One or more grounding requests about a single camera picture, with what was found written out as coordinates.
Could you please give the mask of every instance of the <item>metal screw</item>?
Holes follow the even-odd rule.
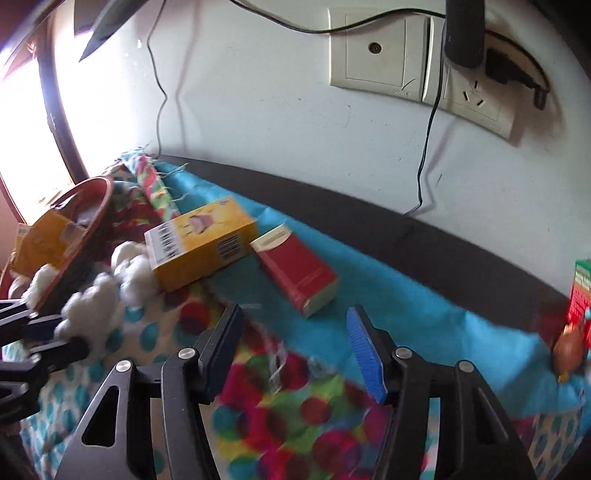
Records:
[[[131,362],[129,360],[122,360],[117,365],[115,365],[115,369],[118,372],[127,372],[131,368]]]
[[[195,350],[193,348],[183,348],[179,353],[178,357],[183,360],[187,360],[195,356]]]
[[[396,349],[396,351],[394,352],[394,354],[396,354],[396,356],[398,358],[401,358],[402,360],[406,360],[406,359],[412,357],[413,352],[411,351],[411,349],[406,348],[405,346],[399,346]]]
[[[472,365],[472,363],[468,360],[462,360],[458,367],[460,368],[460,370],[462,370],[462,372],[465,372],[467,374],[470,374],[474,371],[474,365]]]

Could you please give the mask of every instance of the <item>blue cloth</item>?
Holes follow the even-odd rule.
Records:
[[[170,172],[174,167],[158,163],[157,169]],[[494,325],[387,265],[186,171],[163,180],[173,196],[186,193],[176,202],[181,213],[231,194],[256,219],[261,234],[286,223],[334,269],[341,277],[337,299],[308,320],[261,271],[253,255],[218,271],[208,283],[222,299],[247,307],[249,315],[283,339],[288,348],[319,358],[358,384],[363,379],[346,328],[346,311],[354,304],[363,305],[374,325],[387,330],[397,345],[415,350],[430,362],[454,365],[471,360],[513,418],[580,408],[585,404],[585,390],[591,393],[577,375],[567,384],[558,384],[551,371],[550,351],[537,334]]]

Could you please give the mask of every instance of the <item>cardboard box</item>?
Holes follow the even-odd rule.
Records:
[[[574,325],[584,322],[585,310],[591,307],[591,260],[577,260],[574,264],[573,288],[570,292],[567,321]],[[588,348],[591,348],[591,322],[587,322],[583,335]]]
[[[45,264],[59,270],[76,250],[85,231],[56,210],[49,209],[28,230],[26,225],[19,226],[12,269],[28,278],[33,278]]]
[[[167,292],[250,253],[256,222],[232,197],[185,213],[145,234],[150,265]]]
[[[336,297],[339,278],[285,224],[251,243],[264,270],[306,318]]]

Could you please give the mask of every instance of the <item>electrical outlet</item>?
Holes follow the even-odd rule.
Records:
[[[427,71],[423,102],[433,104],[439,82],[443,20],[431,18]],[[518,84],[502,85],[488,78],[484,65],[474,70],[446,64],[443,69],[443,91],[439,107],[462,116],[488,130],[509,138],[517,111]]]
[[[329,8],[330,26],[371,17],[375,8]],[[421,101],[427,18],[400,15],[330,35],[330,84]]]

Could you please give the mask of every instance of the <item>white cotton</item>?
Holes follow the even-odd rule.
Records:
[[[138,255],[147,255],[148,250],[145,244],[139,244],[137,242],[123,242],[121,245],[115,247],[113,255],[111,255],[111,271],[115,272],[124,261],[130,262],[133,258]]]
[[[118,289],[117,281],[111,275],[97,275],[92,286],[83,293],[74,293],[62,308],[63,320],[54,330],[54,338],[84,337],[90,348],[89,359],[102,356],[107,337],[119,317],[116,314]]]
[[[57,277],[58,273],[58,269],[50,264],[43,265],[37,270],[37,273],[35,273],[35,276],[31,280],[31,285],[22,294],[22,299],[27,303],[29,309],[35,309],[39,300],[41,300],[43,294],[49,288],[51,282]]]
[[[121,302],[128,307],[143,307],[160,290],[146,255],[132,258],[129,263],[124,261],[119,266],[116,277],[121,282]]]
[[[12,273],[14,280],[8,289],[8,298],[10,300],[20,299],[31,285],[31,279],[18,273]]]

